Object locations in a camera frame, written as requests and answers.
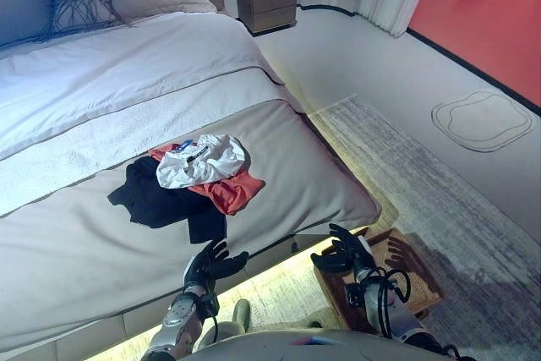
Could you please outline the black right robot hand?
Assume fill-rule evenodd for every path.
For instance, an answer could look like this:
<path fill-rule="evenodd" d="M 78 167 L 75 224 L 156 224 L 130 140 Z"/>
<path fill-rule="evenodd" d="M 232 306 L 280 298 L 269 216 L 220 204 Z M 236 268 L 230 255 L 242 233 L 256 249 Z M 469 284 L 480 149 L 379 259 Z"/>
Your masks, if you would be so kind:
<path fill-rule="evenodd" d="M 330 235 L 333 237 L 330 254 L 310 255 L 314 266 L 326 273 L 344 273 L 353 271 L 356 275 L 360 271 L 373 270 L 376 267 L 374 256 L 364 238 L 351 234 L 346 228 L 335 223 L 329 224 Z"/>

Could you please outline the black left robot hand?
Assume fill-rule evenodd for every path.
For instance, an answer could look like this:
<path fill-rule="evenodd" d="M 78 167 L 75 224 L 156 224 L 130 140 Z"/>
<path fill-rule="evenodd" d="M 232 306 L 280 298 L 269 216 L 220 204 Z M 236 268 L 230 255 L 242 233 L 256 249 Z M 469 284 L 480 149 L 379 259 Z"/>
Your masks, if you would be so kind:
<path fill-rule="evenodd" d="M 226 240 L 215 239 L 190 260 L 183 274 L 183 287 L 199 287 L 206 293 L 213 292 L 217 280 L 238 273 L 248 259 L 247 251 L 231 257 Z"/>

